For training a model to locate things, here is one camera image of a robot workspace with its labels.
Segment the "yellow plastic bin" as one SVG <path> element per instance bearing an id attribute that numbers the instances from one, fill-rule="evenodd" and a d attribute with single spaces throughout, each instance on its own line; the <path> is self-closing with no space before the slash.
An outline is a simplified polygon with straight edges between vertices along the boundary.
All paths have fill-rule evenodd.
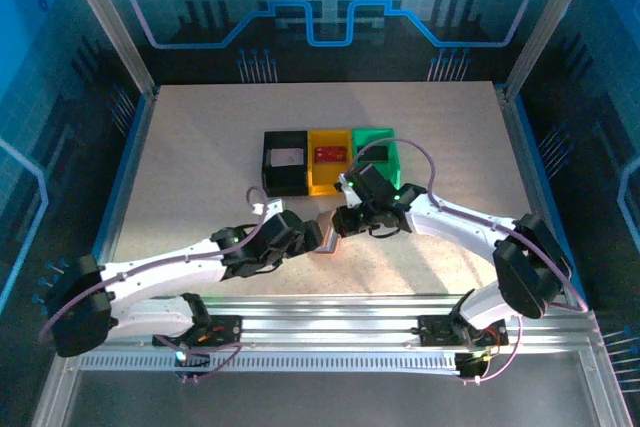
<path id="1" fill-rule="evenodd" d="M 345 163 L 315 164 L 314 148 L 322 145 L 340 145 L 348 149 Z M 353 160 L 351 130 L 311 130 L 308 132 L 308 186 L 311 196 L 335 195 L 335 184 Z"/>

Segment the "red card with print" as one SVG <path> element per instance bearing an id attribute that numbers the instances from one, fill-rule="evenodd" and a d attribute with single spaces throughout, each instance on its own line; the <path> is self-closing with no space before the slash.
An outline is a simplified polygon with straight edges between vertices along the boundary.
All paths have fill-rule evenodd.
<path id="1" fill-rule="evenodd" d="M 322 145 L 314 148 L 315 164 L 340 164 L 345 163 L 348 157 L 348 149 L 340 145 Z"/>

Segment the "black plastic bin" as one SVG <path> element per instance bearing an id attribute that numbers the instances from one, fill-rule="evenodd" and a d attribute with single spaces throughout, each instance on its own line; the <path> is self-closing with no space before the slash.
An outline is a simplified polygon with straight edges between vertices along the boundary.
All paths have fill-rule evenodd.
<path id="1" fill-rule="evenodd" d="M 269 165 L 268 151 L 274 148 L 302 148 L 306 154 L 303 166 L 274 168 Z M 308 132 L 267 131 L 264 133 L 261 179 L 269 197 L 307 196 L 308 186 Z"/>

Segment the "black card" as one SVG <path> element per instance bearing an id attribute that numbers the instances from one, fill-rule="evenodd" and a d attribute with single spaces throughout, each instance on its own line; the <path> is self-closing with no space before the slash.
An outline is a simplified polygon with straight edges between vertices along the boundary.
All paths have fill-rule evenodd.
<path id="1" fill-rule="evenodd" d="M 387 163 L 389 161 L 389 147 L 387 145 L 375 145 L 368 149 L 358 151 L 358 161 L 363 163 Z"/>

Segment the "aluminium corner post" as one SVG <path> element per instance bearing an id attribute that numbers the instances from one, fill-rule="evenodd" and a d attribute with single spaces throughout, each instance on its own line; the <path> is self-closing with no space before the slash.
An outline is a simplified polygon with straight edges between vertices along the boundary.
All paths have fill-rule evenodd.
<path id="1" fill-rule="evenodd" d="M 548 0 L 531 35 L 507 77 L 503 87 L 506 104 L 513 104 L 525 81 L 539 60 L 544 48 L 555 32 L 573 0 Z"/>
<path id="2" fill-rule="evenodd" d="M 135 86 L 153 99 L 156 85 L 112 0 L 86 0 Z"/>

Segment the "pink card holder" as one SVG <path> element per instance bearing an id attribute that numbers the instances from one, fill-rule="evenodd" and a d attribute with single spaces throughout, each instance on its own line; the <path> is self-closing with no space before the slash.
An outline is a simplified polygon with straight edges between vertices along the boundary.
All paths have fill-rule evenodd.
<path id="1" fill-rule="evenodd" d="M 322 234 L 322 242 L 314 251 L 319 255 L 331 255 L 336 252 L 340 236 L 336 233 L 333 225 L 335 210 L 324 212 L 318 215 L 317 222 Z"/>

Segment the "green plastic bin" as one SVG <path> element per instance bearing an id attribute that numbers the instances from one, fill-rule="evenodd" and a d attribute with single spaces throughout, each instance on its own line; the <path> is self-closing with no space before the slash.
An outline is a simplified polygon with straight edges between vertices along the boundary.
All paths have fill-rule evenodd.
<path id="1" fill-rule="evenodd" d="M 385 138 L 394 138 L 393 128 L 356 128 L 352 130 L 352 145 L 354 155 L 367 145 Z M 387 163 L 363 163 L 357 160 L 356 164 L 373 164 L 381 175 L 389 180 L 395 188 L 401 186 L 401 164 L 397 146 L 394 142 L 381 142 L 376 145 L 387 145 L 389 147 L 389 161 Z"/>

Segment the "white card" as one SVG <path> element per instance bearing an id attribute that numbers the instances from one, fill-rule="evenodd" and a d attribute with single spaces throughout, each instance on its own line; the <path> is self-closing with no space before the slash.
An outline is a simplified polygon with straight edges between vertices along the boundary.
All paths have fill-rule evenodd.
<path id="1" fill-rule="evenodd" d="M 268 151 L 268 162 L 271 167 L 283 168 L 303 166 L 306 154 L 302 148 L 274 148 Z"/>

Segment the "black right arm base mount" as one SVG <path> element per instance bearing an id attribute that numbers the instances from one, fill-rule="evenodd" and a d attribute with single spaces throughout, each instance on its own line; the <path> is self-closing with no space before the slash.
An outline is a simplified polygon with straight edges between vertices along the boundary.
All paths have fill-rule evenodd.
<path id="1" fill-rule="evenodd" d="M 459 317 L 424 315 L 417 318 L 417 326 L 411 332 L 419 337 L 422 347 L 502 347 L 509 344 L 504 320 L 477 329 Z"/>

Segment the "blue table edge strip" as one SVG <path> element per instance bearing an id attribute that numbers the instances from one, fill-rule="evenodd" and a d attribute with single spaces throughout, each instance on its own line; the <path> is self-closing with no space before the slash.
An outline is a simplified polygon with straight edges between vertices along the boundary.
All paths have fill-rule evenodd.
<path id="1" fill-rule="evenodd" d="M 535 213 L 540 214 L 549 225 L 572 267 L 571 283 L 585 303 L 588 303 L 579 271 L 563 227 L 557 204 L 553 197 L 549 178 L 538 150 L 531 122 L 520 96 L 512 106 L 513 133 L 519 141 L 519 164 L 522 166 L 522 177 L 529 204 Z"/>
<path id="2" fill-rule="evenodd" d="M 154 99 L 142 98 L 136 108 L 92 250 L 92 254 L 99 264 L 111 261 L 115 255 L 153 115 L 154 104 Z"/>

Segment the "aluminium side rail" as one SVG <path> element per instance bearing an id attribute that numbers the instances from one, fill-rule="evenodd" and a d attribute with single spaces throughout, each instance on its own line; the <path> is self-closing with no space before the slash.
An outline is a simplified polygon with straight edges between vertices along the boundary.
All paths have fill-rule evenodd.
<path id="1" fill-rule="evenodd" d="M 585 292 L 579 272 L 575 266 L 574 256 L 551 191 L 542 157 L 538 150 L 538 144 L 534 137 L 524 104 L 519 96 L 513 101 L 509 101 L 506 97 L 503 84 L 495 84 L 494 89 L 529 205 L 534 213 L 539 214 L 545 220 L 549 229 L 557 239 L 569 260 L 570 266 L 573 268 L 571 283 L 580 296 L 585 299 Z"/>

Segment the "black connector box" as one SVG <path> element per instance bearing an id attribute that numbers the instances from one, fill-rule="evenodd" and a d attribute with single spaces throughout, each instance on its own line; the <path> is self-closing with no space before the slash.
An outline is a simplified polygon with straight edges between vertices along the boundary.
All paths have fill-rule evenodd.
<path id="1" fill-rule="evenodd" d="M 174 373 L 183 382 L 198 382 L 211 370 L 211 352 L 205 349 L 178 347 L 174 352 Z"/>
<path id="2" fill-rule="evenodd" d="M 491 355 L 487 353 L 456 353 L 455 369 L 464 382 L 479 383 L 490 369 Z"/>

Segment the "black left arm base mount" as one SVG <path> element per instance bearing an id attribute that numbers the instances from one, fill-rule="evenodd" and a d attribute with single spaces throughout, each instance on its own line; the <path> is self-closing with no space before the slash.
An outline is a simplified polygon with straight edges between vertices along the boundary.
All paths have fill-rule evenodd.
<path id="1" fill-rule="evenodd" d="M 237 343 L 241 340 L 242 317 L 214 315 L 194 319 L 193 325 L 179 336 L 154 336 L 155 347 L 207 349 Z"/>

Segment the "aluminium rail beam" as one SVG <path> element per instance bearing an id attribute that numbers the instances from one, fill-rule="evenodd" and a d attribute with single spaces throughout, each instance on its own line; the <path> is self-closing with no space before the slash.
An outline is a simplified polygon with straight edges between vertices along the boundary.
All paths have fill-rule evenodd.
<path id="1" fill-rule="evenodd" d="M 434 295 L 319 295 L 209 297 L 210 315 L 242 319 L 242 343 L 257 351 L 418 351 L 411 334 L 421 315 L 446 315 L 457 297 Z M 522 354 L 582 351 L 603 340 L 594 313 L 550 308 L 538 320 L 507 320 Z"/>

